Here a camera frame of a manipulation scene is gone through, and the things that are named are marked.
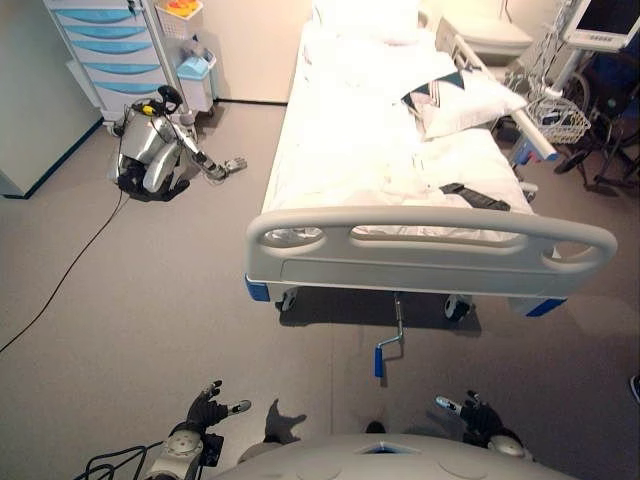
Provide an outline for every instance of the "wire basket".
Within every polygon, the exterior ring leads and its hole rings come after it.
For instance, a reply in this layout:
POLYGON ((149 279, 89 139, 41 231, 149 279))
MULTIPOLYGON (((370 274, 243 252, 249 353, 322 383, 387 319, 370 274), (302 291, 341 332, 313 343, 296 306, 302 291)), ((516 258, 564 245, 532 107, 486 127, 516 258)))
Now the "wire basket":
POLYGON ((584 113, 566 98, 541 98, 531 102, 527 111, 549 143, 576 143, 591 128, 584 113))
POLYGON ((179 38, 186 40, 196 33, 196 30, 202 26, 202 2, 198 2, 198 8, 196 8, 188 17, 181 17, 174 13, 168 12, 160 5, 156 5, 156 11, 158 12, 158 18, 162 25, 162 31, 165 36, 171 38, 179 38))

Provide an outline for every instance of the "bed crank handle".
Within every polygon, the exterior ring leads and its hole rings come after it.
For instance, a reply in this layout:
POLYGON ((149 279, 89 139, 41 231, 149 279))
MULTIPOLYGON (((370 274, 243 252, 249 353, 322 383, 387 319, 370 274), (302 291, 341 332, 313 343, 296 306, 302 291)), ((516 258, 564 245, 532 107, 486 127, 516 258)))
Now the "bed crank handle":
POLYGON ((400 300, 400 292, 393 292, 393 303, 396 309, 396 320, 398 322, 398 334, 395 337, 383 340, 376 345, 373 351, 373 374, 377 378, 384 377, 384 358, 382 355, 382 347, 389 343, 398 342, 402 346, 404 339, 404 313, 402 311, 402 301, 400 300))

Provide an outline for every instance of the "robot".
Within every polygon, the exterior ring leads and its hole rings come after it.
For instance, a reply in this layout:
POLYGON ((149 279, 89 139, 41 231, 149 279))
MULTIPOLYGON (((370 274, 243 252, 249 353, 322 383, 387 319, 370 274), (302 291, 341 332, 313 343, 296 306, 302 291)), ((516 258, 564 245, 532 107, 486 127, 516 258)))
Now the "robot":
POLYGON ((171 119, 182 105, 180 93, 170 85, 162 85, 158 93, 162 101, 137 101, 112 128, 120 141, 107 177, 122 191, 144 202, 167 202, 189 186, 187 164, 213 183, 247 168, 242 158, 224 164, 210 159, 196 144, 191 116, 180 116, 180 123, 171 119))
MULTIPOLYGON (((224 439, 207 429, 230 415, 247 411, 251 402, 243 400, 231 406, 213 400, 220 392, 220 380, 203 390, 194 400, 187 418, 176 425, 162 452, 155 459, 145 480, 194 480, 200 478, 203 467, 216 466, 224 439)), ((238 466, 216 476, 219 480, 250 480, 265 478, 299 480, 360 480, 389 479, 549 479, 570 480, 561 473, 543 467, 533 460, 518 436, 505 428, 491 406, 481 401, 476 392, 460 405, 438 396, 436 405, 459 416, 466 423, 463 443, 419 435, 390 435, 378 422, 372 422, 365 434, 335 435, 302 440, 271 448, 251 447, 249 451, 264 453, 247 456, 238 466)), ((147 447, 140 460, 134 480, 144 463, 147 447)), ((116 454, 95 457, 85 472, 75 480, 109 470, 100 478, 113 477, 116 467, 99 465, 94 461, 116 454)))

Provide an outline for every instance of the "wall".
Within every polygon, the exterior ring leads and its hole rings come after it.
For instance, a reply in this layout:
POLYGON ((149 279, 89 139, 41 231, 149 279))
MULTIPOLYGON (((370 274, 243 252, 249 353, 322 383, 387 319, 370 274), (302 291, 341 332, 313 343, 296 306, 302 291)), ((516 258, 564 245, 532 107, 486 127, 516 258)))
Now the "wall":
MULTIPOLYGON (((219 62, 222 98, 287 101, 300 32, 311 0, 203 0, 205 43, 219 62)), ((439 20, 443 11, 494 15, 500 0, 426 0, 439 20)), ((556 0, 510 0, 514 23, 535 37, 553 19, 556 0)))
POLYGON ((311 0, 204 0, 222 98, 283 102, 311 0))
POLYGON ((0 193, 25 193, 100 118, 70 58, 42 0, 0 1, 0 171, 20 190, 0 193))

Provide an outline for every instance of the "pillow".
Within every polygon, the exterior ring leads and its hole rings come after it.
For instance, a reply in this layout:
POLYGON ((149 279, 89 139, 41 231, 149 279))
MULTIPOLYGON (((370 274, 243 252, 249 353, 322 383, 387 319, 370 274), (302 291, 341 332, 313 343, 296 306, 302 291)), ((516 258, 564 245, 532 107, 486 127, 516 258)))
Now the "pillow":
POLYGON ((402 97, 419 120, 424 138, 450 135, 524 108, 520 95, 478 70, 459 70, 402 97))
POLYGON ((341 35, 373 37, 390 44, 417 41, 418 0, 314 0, 312 17, 341 35))

